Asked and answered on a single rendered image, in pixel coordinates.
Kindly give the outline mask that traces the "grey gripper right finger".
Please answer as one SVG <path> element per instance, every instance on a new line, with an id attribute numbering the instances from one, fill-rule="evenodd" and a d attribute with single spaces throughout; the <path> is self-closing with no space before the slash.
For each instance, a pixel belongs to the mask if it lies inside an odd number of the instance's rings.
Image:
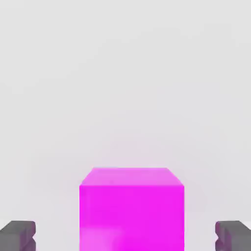
<path id="1" fill-rule="evenodd" d="M 241 221 L 217 221 L 215 251 L 251 251 L 251 229 Z"/>

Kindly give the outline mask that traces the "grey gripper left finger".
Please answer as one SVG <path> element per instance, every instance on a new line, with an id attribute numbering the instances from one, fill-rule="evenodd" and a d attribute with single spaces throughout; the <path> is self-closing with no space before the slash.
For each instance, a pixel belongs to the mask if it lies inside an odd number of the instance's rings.
<path id="1" fill-rule="evenodd" d="M 36 251 L 34 221 L 10 221 L 0 230 L 0 251 Z"/>

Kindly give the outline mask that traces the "small magenta cube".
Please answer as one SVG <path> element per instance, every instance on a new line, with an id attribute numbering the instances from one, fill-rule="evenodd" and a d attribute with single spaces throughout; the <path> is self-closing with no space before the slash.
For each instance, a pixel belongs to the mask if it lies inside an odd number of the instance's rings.
<path id="1" fill-rule="evenodd" d="M 93 168 L 79 187 L 79 251 L 184 251 L 184 185 L 167 168 Z"/>

